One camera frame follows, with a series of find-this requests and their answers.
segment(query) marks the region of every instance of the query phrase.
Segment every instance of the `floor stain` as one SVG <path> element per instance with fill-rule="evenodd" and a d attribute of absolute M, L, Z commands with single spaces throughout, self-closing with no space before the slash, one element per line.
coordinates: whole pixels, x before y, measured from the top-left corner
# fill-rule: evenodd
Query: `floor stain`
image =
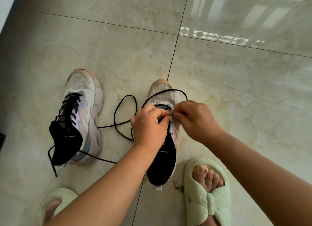
<path fill-rule="evenodd" d="M 180 190 L 181 193 L 184 194 L 184 186 L 181 186 L 177 183 L 177 181 L 172 181 L 174 183 L 174 189 Z"/>

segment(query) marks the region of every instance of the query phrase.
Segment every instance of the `laced sneaker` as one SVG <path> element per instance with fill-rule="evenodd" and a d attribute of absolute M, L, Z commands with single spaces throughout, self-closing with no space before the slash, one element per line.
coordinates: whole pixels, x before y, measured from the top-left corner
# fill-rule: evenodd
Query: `laced sneaker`
<path fill-rule="evenodd" d="M 64 167 L 68 162 L 88 165 L 95 159 L 85 153 L 99 155 L 102 138 L 97 124 L 102 107 L 99 81 L 87 70 L 74 70 L 67 79 L 59 115 L 49 128 L 55 149 L 52 158 L 48 154 L 55 174 L 54 166 Z"/>
<path fill-rule="evenodd" d="M 174 86 L 170 82 L 164 79 L 156 80 L 150 87 L 147 98 L 163 90 L 170 89 L 174 89 Z M 169 180 L 177 165 L 180 124 L 172 117 L 172 111 L 179 102 L 181 102 L 181 99 L 176 90 L 158 94 L 147 101 L 147 103 L 152 104 L 157 108 L 168 110 L 171 116 L 165 142 L 159 149 L 153 163 L 146 172 L 150 183 L 155 186 L 160 186 L 159 188 L 156 188 L 157 190 L 161 190 L 161 185 Z"/>

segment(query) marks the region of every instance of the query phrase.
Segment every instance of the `green slipper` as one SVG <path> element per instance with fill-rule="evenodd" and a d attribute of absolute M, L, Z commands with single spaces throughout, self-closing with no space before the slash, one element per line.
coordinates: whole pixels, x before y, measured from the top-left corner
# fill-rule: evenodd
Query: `green slipper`
<path fill-rule="evenodd" d="M 68 206 L 73 200 L 76 199 L 78 195 L 67 188 L 58 188 L 55 191 L 51 192 L 49 195 L 47 195 L 43 201 L 41 202 L 40 208 L 39 208 L 39 225 L 43 225 L 44 216 L 46 213 L 46 209 L 51 201 L 53 200 L 61 200 L 62 202 L 60 205 L 56 208 L 53 216 L 56 216 L 62 209 L 64 209 L 66 206 Z"/>
<path fill-rule="evenodd" d="M 207 193 L 202 185 L 193 179 L 194 168 L 200 164 L 218 173 L 224 186 Z M 202 224 L 209 215 L 214 215 L 221 226 L 231 225 L 230 185 L 227 176 L 217 163 L 206 158 L 191 160 L 184 172 L 184 193 L 188 226 Z"/>

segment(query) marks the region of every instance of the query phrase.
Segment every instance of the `person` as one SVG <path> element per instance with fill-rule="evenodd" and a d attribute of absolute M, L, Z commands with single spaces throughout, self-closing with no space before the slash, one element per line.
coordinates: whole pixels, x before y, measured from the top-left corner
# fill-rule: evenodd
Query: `person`
<path fill-rule="evenodd" d="M 223 162 L 274 225 L 312 224 L 312 185 L 226 133 L 205 104 L 180 102 L 173 110 L 173 117 L 194 141 L 202 143 Z M 165 109 L 150 104 L 139 109 L 131 118 L 133 147 L 54 217 L 60 202 L 52 202 L 45 225 L 121 224 L 146 170 L 165 140 L 169 121 L 169 111 Z M 224 186 L 221 176 L 207 165 L 199 164 L 192 171 L 193 179 L 208 193 Z M 220 224 L 214 215 L 209 215 L 200 225 Z"/>

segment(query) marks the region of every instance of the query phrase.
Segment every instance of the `floor tile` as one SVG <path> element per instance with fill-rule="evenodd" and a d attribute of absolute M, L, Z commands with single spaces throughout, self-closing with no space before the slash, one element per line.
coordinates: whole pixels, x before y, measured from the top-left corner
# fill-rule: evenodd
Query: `floor tile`
<path fill-rule="evenodd" d="M 312 0 L 187 0 L 180 35 L 312 57 Z"/>
<path fill-rule="evenodd" d="M 50 122 L 58 114 L 65 82 L 76 68 L 96 74 L 104 91 L 100 125 L 113 123 L 121 98 L 146 99 L 153 81 L 167 78 L 176 35 L 43 13 L 17 11 L 0 38 L 0 132 L 7 138 L 0 155 L 0 224 L 34 225 L 41 200 L 57 187 L 83 192 L 111 163 L 69 165 L 55 178 L 47 150 Z M 117 121 L 134 114 L 128 99 Z M 130 135 L 130 126 L 120 128 Z M 114 128 L 102 130 L 101 158 L 118 161 L 132 143 Z M 136 200 L 124 225 L 131 225 Z"/>
<path fill-rule="evenodd" d="M 22 8 L 178 34 L 186 0 L 21 0 Z"/>
<path fill-rule="evenodd" d="M 222 128 L 275 163 L 312 183 L 312 58 L 179 37 L 169 81 L 190 100 L 206 103 Z M 185 225 L 183 171 L 196 157 L 225 170 L 232 192 L 232 225 L 271 225 L 225 166 L 180 131 L 177 168 L 155 191 L 145 177 L 137 225 Z"/>

